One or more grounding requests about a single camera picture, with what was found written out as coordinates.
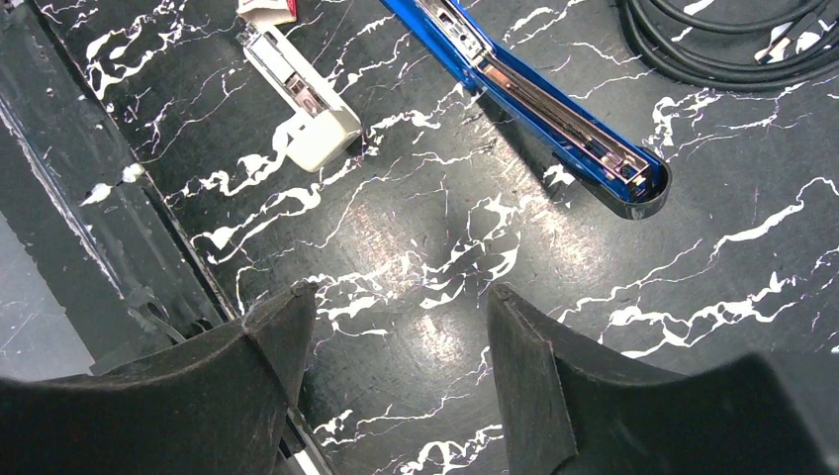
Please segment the red white staple box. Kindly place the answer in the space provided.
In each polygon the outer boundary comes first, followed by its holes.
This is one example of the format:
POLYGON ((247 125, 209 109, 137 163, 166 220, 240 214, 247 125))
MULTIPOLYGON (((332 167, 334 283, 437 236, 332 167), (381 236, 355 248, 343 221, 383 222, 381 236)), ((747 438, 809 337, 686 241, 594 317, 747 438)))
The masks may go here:
POLYGON ((296 0, 237 0, 236 14, 256 26, 278 26, 297 21, 296 0))

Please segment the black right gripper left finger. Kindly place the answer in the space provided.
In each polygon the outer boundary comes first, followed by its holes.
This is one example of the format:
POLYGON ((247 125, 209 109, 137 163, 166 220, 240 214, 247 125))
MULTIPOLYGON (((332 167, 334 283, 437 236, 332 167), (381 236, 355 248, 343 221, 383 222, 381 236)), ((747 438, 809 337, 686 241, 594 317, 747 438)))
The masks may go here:
POLYGON ((99 375, 1 382, 5 474, 273 474, 317 288, 99 375))

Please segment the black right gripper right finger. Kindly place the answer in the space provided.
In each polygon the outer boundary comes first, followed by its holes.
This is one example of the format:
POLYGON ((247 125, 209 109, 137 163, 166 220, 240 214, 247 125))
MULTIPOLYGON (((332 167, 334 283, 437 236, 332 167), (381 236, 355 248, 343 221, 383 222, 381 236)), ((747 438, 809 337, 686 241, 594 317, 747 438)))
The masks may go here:
POLYGON ((749 352, 696 375, 625 356, 505 284, 488 339, 512 474, 834 474, 838 357, 749 352))

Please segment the beige small stapler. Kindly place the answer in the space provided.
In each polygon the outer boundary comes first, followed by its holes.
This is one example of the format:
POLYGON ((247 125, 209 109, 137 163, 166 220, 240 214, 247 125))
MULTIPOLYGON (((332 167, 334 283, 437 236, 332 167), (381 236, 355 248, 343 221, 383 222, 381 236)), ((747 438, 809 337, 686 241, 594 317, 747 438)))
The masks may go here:
POLYGON ((357 114, 276 27, 248 23, 237 39, 294 111, 285 125, 285 154, 300 168, 320 170, 361 135, 357 114))

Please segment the blue stapler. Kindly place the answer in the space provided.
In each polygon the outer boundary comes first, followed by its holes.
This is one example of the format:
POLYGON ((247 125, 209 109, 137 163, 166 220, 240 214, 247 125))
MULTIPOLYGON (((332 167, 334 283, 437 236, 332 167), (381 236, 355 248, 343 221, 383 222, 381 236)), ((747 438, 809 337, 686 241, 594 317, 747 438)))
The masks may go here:
POLYGON ((637 221, 664 207, 672 178, 665 160, 622 137, 498 45, 458 2, 383 3, 466 89, 491 97, 616 215, 637 221))

